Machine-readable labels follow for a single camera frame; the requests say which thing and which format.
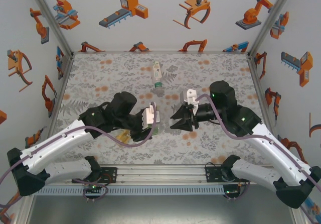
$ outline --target white wall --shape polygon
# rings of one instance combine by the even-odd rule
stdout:
[[[7,114],[7,120],[0,124],[0,174],[8,168],[7,151],[16,147],[25,148],[25,137],[35,134],[43,126],[50,125],[48,111],[42,98],[42,84],[45,74],[49,76],[58,94],[63,79],[58,80],[56,68],[56,47],[58,41],[50,29],[50,40],[42,45],[40,35],[36,31],[36,22],[30,16],[30,8],[38,10],[34,0],[0,0],[0,110]],[[48,23],[40,16],[46,27]],[[19,49],[29,58],[32,70],[25,74],[27,80],[33,83],[24,89],[25,85],[17,74],[8,77],[13,70],[8,70],[7,50]],[[23,61],[24,70],[27,64]],[[47,96],[53,98],[49,87]],[[42,133],[45,139],[48,128]],[[0,187],[0,203],[6,203],[17,191],[16,184],[10,174]]]
[[[321,131],[314,131],[311,138],[309,137],[309,112],[312,114],[311,124],[321,124],[320,5],[321,0],[288,0],[281,11],[282,14],[289,11],[285,32],[278,40],[267,36],[259,50],[260,54],[267,52],[262,88],[265,90],[271,87],[272,91],[282,95],[277,131],[283,138],[300,144],[310,166],[321,166]],[[281,63],[282,51],[298,59],[306,51],[311,53],[313,68],[310,70],[309,82],[304,87],[299,86],[299,75],[296,71]],[[259,75],[261,71],[262,64],[258,66]],[[274,119],[272,107],[270,114]],[[321,204],[321,193],[316,188],[311,196]]]
[[[46,0],[50,7],[56,0]],[[142,41],[150,50],[178,51],[191,40],[207,39],[205,50],[217,50],[239,44],[244,41],[253,43],[261,27],[243,30],[235,22],[243,19],[244,13],[256,5],[256,0],[208,0],[211,2],[211,13],[208,19],[200,24],[190,19],[190,30],[173,22],[173,19],[184,22],[186,10],[179,6],[185,0],[139,0],[148,8],[147,19],[134,16],[122,20],[110,29],[98,23],[121,8],[120,0],[67,0],[73,9],[78,11],[80,25],[71,30],[62,29],[74,51],[81,49],[81,43],[87,41],[102,50],[128,51],[133,44]],[[200,19],[205,13],[199,12]],[[268,16],[262,8],[258,19],[264,23]]]

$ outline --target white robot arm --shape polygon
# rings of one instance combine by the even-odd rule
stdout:
[[[155,104],[151,103],[149,107],[131,115],[136,102],[137,99],[128,92],[117,93],[112,102],[89,108],[79,119],[45,141],[22,151],[17,148],[8,151],[8,160],[20,195],[31,195],[46,184],[58,181],[85,179],[94,182],[99,179],[101,167],[93,156],[72,162],[53,161],[74,147],[96,139],[102,132],[105,134],[117,129],[130,130],[133,141],[142,142],[134,145],[120,142],[128,147],[140,146],[150,139],[159,122],[159,113]]]
[[[193,126],[197,129],[199,122],[218,120],[229,137],[251,144],[274,167],[267,169],[231,155],[221,165],[224,179],[253,181],[276,192],[286,205],[299,208],[314,187],[311,179],[315,182],[321,179],[321,169],[310,167],[295,157],[252,110],[238,105],[234,89],[228,83],[212,83],[210,96],[205,96],[210,103],[199,104],[202,96],[197,98],[194,90],[181,93],[183,105],[172,116],[178,121],[171,129],[193,131]]]

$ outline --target black mounting plate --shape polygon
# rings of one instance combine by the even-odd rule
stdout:
[[[222,179],[220,166],[207,166],[205,167],[205,174],[206,174],[206,181],[208,183],[215,183],[215,182],[226,182],[226,183],[239,183],[239,179],[235,178],[233,181],[225,181]]]
[[[101,177],[98,183],[110,184],[116,183],[117,168],[116,167],[101,167]]]

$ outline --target floral tablecloth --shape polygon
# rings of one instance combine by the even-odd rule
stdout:
[[[153,88],[150,71],[153,61],[161,63],[164,84],[161,93]],[[180,92],[192,88],[198,95],[209,93],[210,84],[218,80],[228,82],[235,89],[239,104],[251,108],[262,118],[245,55],[76,54],[55,133],[71,124],[87,108],[111,101],[121,91],[136,96],[137,104],[132,113],[154,101],[160,111],[163,131],[138,148],[124,148],[101,136],[74,148],[57,161],[93,155],[100,164],[205,164],[209,161],[222,163],[235,154],[255,164],[266,163],[248,144],[229,139],[220,126],[203,122],[194,132],[170,129],[169,119],[181,106]],[[119,131],[112,132],[114,136],[117,134]]]

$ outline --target plastic bottle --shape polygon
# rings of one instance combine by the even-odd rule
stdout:
[[[151,78],[156,91],[162,91],[163,90],[162,71],[158,61],[154,61],[152,63]]]

